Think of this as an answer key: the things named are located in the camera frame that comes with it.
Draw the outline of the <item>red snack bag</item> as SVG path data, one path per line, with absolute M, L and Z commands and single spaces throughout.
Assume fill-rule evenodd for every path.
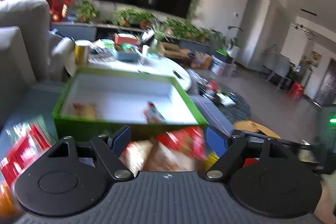
M 203 130 L 190 126 L 147 140 L 132 141 L 119 159 L 134 175 L 141 171 L 200 172 L 206 159 Z

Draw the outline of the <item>round wooden side table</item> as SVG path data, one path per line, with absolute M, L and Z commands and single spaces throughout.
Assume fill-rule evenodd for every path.
M 277 138 L 277 139 L 281 138 L 271 129 L 265 127 L 264 125 L 256 123 L 254 121 L 251 121 L 251 120 L 234 122 L 234 128 L 236 130 L 245 130 L 245 131 L 249 131 L 253 133 L 261 132 L 265 134 L 266 136 L 270 136 L 270 137 Z

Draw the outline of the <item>dark round rug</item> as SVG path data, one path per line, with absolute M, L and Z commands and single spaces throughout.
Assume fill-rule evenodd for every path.
M 246 100 L 228 86 L 215 80 L 201 79 L 197 82 L 198 95 L 208 98 L 231 122 L 247 121 L 252 111 Z

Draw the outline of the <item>green cardboard box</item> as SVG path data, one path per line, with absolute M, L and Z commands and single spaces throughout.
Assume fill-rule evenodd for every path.
M 123 125 L 133 140 L 208 123 L 174 77 L 80 68 L 52 112 L 58 138 L 89 141 Z

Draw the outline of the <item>red plastic stool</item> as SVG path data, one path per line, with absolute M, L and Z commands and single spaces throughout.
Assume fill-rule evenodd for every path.
M 303 96 L 303 93 L 304 93 L 304 86 L 302 86 L 298 82 L 294 82 L 289 91 L 291 98 L 300 99 Z

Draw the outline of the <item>yellow tin can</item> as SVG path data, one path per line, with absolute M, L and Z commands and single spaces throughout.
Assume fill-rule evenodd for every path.
M 75 64 L 86 65 L 88 63 L 89 50 L 91 47 L 89 40 L 75 41 Z

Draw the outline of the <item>white oval coffee table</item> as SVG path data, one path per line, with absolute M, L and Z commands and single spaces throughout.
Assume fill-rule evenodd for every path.
M 184 91 L 188 91 L 192 84 L 191 77 L 187 71 L 179 64 L 166 57 L 161 57 L 159 59 L 146 57 L 143 63 L 140 61 L 128 63 L 118 60 L 102 62 L 90 59 L 89 66 L 117 71 L 141 72 L 151 75 L 174 77 Z

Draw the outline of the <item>grey sofa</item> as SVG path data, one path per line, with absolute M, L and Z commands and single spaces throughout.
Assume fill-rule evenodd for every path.
M 50 31 L 46 0 L 1 2 L 1 127 L 38 82 L 63 81 L 75 44 Z

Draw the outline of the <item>red flower decoration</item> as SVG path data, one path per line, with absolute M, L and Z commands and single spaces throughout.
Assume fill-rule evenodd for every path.
M 52 22 L 61 22 L 67 16 L 67 10 L 78 0 L 46 0 L 50 7 Z

